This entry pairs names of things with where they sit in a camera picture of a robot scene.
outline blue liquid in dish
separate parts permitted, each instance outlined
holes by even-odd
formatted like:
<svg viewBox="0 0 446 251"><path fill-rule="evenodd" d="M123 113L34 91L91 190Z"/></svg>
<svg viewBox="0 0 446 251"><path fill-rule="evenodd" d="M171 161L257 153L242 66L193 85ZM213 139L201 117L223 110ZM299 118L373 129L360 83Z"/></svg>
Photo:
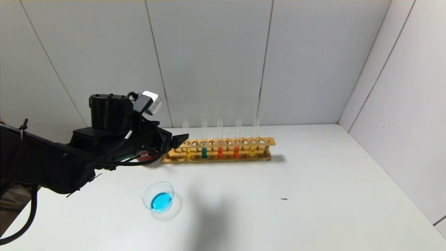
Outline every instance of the blue liquid in dish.
<svg viewBox="0 0 446 251"><path fill-rule="evenodd" d="M162 213L167 209L169 209L171 201L172 197L170 194L161 192L153 198L152 203L150 203L150 206L155 212Z"/></svg>

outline red liquid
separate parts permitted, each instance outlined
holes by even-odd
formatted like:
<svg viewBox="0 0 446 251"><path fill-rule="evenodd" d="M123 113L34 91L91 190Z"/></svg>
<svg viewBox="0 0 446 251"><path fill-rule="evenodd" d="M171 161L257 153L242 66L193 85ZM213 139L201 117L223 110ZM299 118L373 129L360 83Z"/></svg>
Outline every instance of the red liquid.
<svg viewBox="0 0 446 251"><path fill-rule="evenodd" d="M219 154L218 154L219 158L223 158L223 147L219 147Z"/></svg>
<svg viewBox="0 0 446 251"><path fill-rule="evenodd" d="M239 157L239 147L238 146L234 147L234 157L236 157L236 158Z"/></svg>

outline test tube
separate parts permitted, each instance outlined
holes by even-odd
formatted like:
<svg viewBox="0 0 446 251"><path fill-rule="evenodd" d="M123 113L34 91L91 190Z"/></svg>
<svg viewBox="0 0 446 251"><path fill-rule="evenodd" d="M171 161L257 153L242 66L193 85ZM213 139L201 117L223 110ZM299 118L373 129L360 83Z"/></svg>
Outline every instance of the test tube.
<svg viewBox="0 0 446 251"><path fill-rule="evenodd" d="M207 120L204 118L203 120L201 120L201 139L202 145L206 145L207 144ZM207 148L206 147L202 147L201 148L201 157L203 159L207 158Z"/></svg>
<svg viewBox="0 0 446 251"><path fill-rule="evenodd" d="M187 122L187 119L183 119L183 130L185 134L189 133L189 123ZM190 145L189 138L187 138L186 145ZM186 148L186 158L191 159L192 158L192 152L190 148Z"/></svg>
<svg viewBox="0 0 446 251"><path fill-rule="evenodd" d="M218 157L219 158L223 158L223 147L221 145L223 145L223 120L221 118L219 118L217 120L217 136L219 138L218 140Z"/></svg>
<svg viewBox="0 0 446 251"><path fill-rule="evenodd" d="M259 135L259 124L260 124L260 119L256 117L254 119L254 124L252 125L251 143L257 143L257 137ZM254 150L255 149L256 149L255 146L250 146L249 147L249 157L254 157Z"/></svg>
<svg viewBox="0 0 446 251"><path fill-rule="evenodd" d="M235 143L240 144L240 134L242 131L242 118L238 117L235 121ZM239 147L234 147L234 157L239 157Z"/></svg>

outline test tube rack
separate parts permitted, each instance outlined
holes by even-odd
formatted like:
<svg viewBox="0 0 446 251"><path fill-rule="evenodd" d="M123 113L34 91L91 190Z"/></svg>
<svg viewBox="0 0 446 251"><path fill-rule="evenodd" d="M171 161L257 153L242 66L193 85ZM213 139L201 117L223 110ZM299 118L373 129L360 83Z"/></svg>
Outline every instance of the test tube rack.
<svg viewBox="0 0 446 251"><path fill-rule="evenodd" d="M171 149L163 156L161 163L211 163L211 162L235 162L235 161L260 161L271 160L270 146L275 146L274 138L258 137L255 143L251 138L227 138L219 142L218 139L189 140L177 149ZM218 157L218 147L223 147L222 158ZM234 148L239 148L239 157L234 156ZM207 158L202 157L202 148L207 148Z"/></svg>

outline table surface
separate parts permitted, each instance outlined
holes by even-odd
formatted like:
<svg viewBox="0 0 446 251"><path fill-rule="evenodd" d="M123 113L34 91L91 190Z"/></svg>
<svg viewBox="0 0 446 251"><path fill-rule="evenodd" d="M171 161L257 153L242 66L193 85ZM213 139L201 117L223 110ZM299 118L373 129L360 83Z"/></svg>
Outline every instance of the table surface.
<svg viewBox="0 0 446 251"><path fill-rule="evenodd" d="M200 132L190 130L191 138ZM69 198L41 189L34 223L1 250L446 250L340 126L262 126L260 135L276 140L271 161L118 167ZM182 201L169 221L142 205L140 195L158 181L170 182ZM5 237L23 226L29 206Z"/></svg>

